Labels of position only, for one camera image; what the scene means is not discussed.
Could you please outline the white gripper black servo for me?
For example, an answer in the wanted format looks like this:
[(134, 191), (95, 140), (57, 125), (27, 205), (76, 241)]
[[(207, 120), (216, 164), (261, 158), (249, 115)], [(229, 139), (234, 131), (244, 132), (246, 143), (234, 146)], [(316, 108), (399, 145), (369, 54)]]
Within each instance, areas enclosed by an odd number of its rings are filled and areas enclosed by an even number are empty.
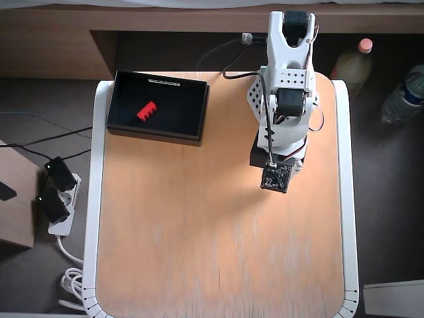
[[(267, 150), (258, 147), (257, 142), (257, 140), (253, 142), (252, 148), (250, 150), (250, 165), (258, 168), (265, 168), (267, 161), (270, 159), (269, 153)], [(294, 154), (290, 157), (280, 154), (272, 154), (272, 157), (273, 162), (277, 163), (277, 165), (291, 167), (290, 176), (295, 176), (303, 169), (304, 158), (300, 158), (297, 154)]]

